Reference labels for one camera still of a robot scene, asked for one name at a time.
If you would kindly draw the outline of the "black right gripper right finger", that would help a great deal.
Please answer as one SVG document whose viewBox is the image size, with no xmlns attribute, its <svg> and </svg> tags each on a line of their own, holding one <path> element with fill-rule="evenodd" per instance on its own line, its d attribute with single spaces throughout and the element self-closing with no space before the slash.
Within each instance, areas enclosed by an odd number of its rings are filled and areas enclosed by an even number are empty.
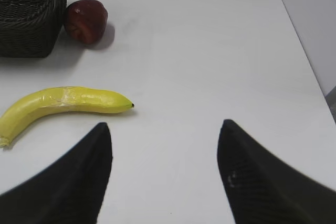
<svg viewBox="0 0 336 224">
<path fill-rule="evenodd" d="M 233 120 L 223 121 L 217 163 L 235 223 L 335 223 L 335 191 L 280 160 Z"/>
</svg>

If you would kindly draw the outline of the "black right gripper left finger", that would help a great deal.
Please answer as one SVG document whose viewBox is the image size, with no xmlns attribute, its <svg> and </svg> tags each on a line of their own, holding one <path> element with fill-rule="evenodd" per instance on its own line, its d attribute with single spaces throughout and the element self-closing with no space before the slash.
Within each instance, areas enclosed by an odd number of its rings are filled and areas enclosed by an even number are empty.
<svg viewBox="0 0 336 224">
<path fill-rule="evenodd" d="M 98 123 L 49 167 L 1 194 L 1 223 L 97 223 L 112 167 L 106 123 Z"/>
</svg>

